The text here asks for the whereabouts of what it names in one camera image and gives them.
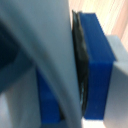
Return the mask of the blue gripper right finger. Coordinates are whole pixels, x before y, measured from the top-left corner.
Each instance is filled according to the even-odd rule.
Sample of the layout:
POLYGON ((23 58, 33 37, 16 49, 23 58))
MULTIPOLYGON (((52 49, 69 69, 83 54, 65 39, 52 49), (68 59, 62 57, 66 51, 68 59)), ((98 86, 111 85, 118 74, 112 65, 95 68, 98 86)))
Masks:
POLYGON ((72 14, 82 116, 88 120, 102 120, 116 58, 96 14, 75 11, 72 14))

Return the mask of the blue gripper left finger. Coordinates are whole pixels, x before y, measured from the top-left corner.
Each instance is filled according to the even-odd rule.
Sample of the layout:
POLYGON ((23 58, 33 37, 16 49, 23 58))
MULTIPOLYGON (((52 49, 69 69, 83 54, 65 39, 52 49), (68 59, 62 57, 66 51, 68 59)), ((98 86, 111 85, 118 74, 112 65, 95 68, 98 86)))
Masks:
POLYGON ((58 123, 64 119, 60 106, 43 75, 36 71, 42 124, 58 123))

